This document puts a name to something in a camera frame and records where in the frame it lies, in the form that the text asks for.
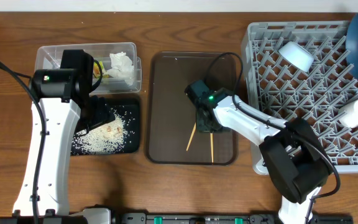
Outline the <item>wooden chopstick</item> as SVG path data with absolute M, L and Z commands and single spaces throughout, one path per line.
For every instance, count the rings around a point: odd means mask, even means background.
M 190 146 L 191 146 L 191 142 L 192 142 L 192 140 L 193 140 L 193 136 L 194 136 L 194 134 L 195 134 L 195 131 L 196 131 L 196 123 L 194 123 L 193 129 L 192 129 L 192 132 L 191 132 L 189 141 L 188 141 L 188 145 L 187 145 L 187 147 L 186 147 L 186 151 L 188 151 L 189 148 L 190 148 Z
M 210 133 L 210 152 L 211 152 L 211 162 L 214 163 L 214 139 L 213 133 Z

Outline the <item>leftover rice pile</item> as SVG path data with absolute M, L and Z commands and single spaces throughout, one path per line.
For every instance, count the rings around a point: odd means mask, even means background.
M 74 137 L 71 144 L 71 155 L 103 155 L 127 153 L 139 142 L 137 125 L 132 117 L 114 111 L 116 119 L 104 124 L 87 135 Z

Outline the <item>yellow orange snack wrapper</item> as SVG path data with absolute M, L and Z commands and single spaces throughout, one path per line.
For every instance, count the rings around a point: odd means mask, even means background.
M 109 78 L 102 62 L 94 62 L 93 76 L 94 78 Z

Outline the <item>white napkin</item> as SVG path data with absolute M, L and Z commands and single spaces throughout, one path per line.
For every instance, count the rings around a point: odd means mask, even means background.
M 124 80 L 128 86 L 134 84 L 134 65 L 133 61 L 125 52 L 109 54 L 111 68 L 106 71 L 113 78 Z

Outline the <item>light blue bowl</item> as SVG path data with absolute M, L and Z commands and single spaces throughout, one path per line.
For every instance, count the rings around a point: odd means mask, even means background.
M 308 72 L 314 57 L 299 44 L 289 41 L 278 50 L 279 54 L 290 64 L 303 72 Z

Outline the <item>white paper cup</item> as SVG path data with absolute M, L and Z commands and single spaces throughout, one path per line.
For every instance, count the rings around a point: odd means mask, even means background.
M 355 128 L 358 126 L 358 100 L 346 104 L 338 111 L 342 116 L 339 118 L 339 122 L 348 128 Z

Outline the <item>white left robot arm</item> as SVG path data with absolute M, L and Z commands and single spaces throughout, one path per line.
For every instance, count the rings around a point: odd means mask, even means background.
M 92 69 L 37 70 L 24 90 L 32 100 L 32 138 L 19 196 L 0 223 L 112 223 L 106 207 L 71 214 L 68 168 L 71 142 L 94 127 Z

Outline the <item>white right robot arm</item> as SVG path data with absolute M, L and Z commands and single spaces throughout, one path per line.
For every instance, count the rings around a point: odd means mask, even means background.
M 209 132 L 228 128 L 259 147 L 270 179 L 283 197 L 279 219 L 309 223 L 314 201 L 334 167 L 308 122 L 271 117 L 226 89 L 197 90 L 188 97 Z

